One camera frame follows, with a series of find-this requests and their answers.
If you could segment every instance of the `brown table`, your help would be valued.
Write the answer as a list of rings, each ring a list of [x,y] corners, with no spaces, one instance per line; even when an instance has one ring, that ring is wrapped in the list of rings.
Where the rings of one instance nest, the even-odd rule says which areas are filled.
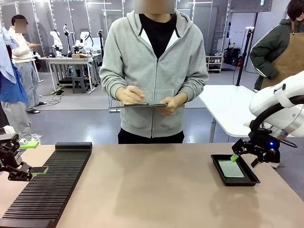
[[[304,227],[304,202],[269,165],[255,187],[223,185],[210,155],[231,145],[95,145],[57,228]],[[54,149],[22,157],[40,166]],[[26,184],[0,175],[0,216]]]

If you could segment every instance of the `striped jacket sleeve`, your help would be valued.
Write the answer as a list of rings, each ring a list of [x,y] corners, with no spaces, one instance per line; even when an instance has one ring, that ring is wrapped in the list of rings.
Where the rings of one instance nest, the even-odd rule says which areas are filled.
[[[279,49],[281,30],[278,26],[267,32],[252,48],[250,59],[254,69],[263,77],[275,78],[279,72],[267,59],[269,52]]]

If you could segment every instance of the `clipboard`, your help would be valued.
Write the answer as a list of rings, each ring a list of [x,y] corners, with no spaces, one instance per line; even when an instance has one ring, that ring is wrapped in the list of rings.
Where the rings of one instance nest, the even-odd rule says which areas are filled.
[[[116,107],[108,107],[108,109],[122,109],[122,108],[157,108],[157,107],[166,107],[167,104],[155,103],[155,104],[125,104],[123,106],[116,106]]]

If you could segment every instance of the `ribbed black rack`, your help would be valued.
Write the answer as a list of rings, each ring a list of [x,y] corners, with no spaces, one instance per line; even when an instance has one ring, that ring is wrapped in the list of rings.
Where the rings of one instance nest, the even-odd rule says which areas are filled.
[[[44,163],[47,173],[32,178],[0,219],[0,228],[56,227],[91,152],[91,142],[57,143]]]

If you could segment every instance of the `green jacket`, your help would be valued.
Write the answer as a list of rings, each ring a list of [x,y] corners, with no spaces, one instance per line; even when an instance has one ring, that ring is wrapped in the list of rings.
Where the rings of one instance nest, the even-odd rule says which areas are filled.
[[[294,23],[295,32],[304,32],[304,23]],[[279,72],[272,66],[287,48],[290,39],[291,20],[283,19],[280,24],[266,33],[252,48],[250,58],[254,69],[260,74],[255,84],[255,89],[260,90],[264,77],[273,79]]]

